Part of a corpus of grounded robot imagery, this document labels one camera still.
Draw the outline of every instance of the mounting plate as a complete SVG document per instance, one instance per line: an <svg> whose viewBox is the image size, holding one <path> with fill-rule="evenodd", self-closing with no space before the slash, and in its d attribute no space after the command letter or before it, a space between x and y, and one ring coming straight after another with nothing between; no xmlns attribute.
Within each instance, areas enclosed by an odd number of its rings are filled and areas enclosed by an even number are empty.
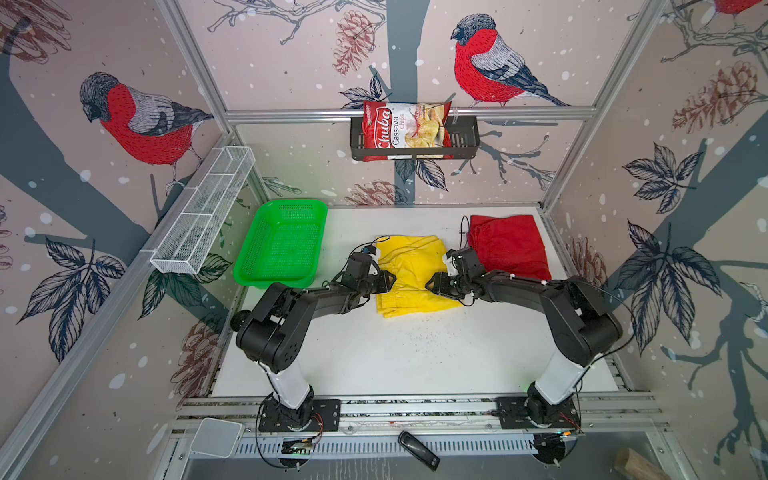
<svg viewBox="0 0 768 480"><path fill-rule="evenodd" d="M295 432L289 429L286 425L280 422L280 415L277 400L267 399L264 401L264 408L262 410L261 419L259 421L259 432L263 433L278 433L278 432ZM312 414L319 413L320 418L323 419L323 431L324 432L338 432L339 431L339 416L341 414L341 400L336 399L315 399L312 403ZM317 420L311 419L309 425L301 431L304 432L319 432L320 427Z"/></svg>
<svg viewBox="0 0 768 480"><path fill-rule="evenodd" d="M502 430L540 428L539 425L533 423L528 417L528 410L525 408L525 400L527 399L528 397L525 395L504 396L496 399L498 420L502 424ZM562 405L563 409L561 411L576 425L581 425L581 420L578 418L578 414L575 413L573 399L565 400ZM547 428L569 430L573 429L574 426L563 417L558 416Z"/></svg>

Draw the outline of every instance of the white mesh shelf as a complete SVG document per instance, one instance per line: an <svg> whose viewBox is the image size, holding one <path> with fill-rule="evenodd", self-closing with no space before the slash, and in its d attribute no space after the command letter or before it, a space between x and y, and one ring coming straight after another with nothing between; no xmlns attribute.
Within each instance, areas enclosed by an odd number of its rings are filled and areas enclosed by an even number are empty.
<svg viewBox="0 0 768 480"><path fill-rule="evenodd" d="M162 273L200 272L253 163L253 152L249 147L221 149L154 252L150 261L155 268Z"/></svg>

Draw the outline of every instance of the green basket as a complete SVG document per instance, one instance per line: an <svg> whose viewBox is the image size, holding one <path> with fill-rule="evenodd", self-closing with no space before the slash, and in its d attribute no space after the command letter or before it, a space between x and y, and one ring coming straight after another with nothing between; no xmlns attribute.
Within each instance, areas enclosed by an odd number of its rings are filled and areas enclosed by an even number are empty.
<svg viewBox="0 0 768 480"><path fill-rule="evenodd" d="M275 282L307 288L320 256L328 207L320 200L272 200L259 208L233 276L266 289Z"/></svg>

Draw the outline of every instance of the white table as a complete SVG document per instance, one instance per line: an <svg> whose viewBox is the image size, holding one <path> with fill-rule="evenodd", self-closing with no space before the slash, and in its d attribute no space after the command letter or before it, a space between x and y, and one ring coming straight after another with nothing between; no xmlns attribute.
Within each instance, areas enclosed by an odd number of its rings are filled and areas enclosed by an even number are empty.
<svg viewBox="0 0 768 480"><path fill-rule="evenodd" d="M313 286L330 280L350 250L379 235L437 235L458 248L462 215L534 215L552 278L566 273L533 207L433 207L330 209ZM243 308L263 290L249 288ZM263 370L234 344L234 335L213 396L264 396L272 389ZM297 361L319 396L432 395L525 392L554 351L544 314L520 306L478 301L438 313L385 319L372 301L346 315L310 324ZM604 360L584 376L585 392L615 392Z"/></svg>

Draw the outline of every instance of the wallpaper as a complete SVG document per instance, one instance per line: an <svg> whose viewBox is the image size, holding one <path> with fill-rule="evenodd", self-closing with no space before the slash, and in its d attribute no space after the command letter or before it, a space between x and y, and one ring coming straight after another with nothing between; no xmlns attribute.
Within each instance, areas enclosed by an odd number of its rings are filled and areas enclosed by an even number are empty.
<svg viewBox="0 0 768 480"><path fill-rule="evenodd" d="M535 202L568 152L580 121L480 122L472 160L352 158L349 123L240 125L271 199L329 205Z"/></svg>
<svg viewBox="0 0 768 480"><path fill-rule="evenodd" d="M672 2L552 211L700 478L768 474L767 26Z"/></svg>
<svg viewBox="0 0 768 480"><path fill-rule="evenodd" d="M220 132L152 2L0 7L5 441Z"/></svg>
<svg viewBox="0 0 768 480"><path fill-rule="evenodd" d="M589 105L643 2L180 4L227 108L252 110L342 108L371 96ZM372 77L379 94L371 95Z"/></svg>
<svg viewBox="0 0 768 480"><path fill-rule="evenodd" d="M224 325L243 292L232 269L257 208L246 185L199 274L153 270L23 478L154 474L182 402L208 394Z"/></svg>

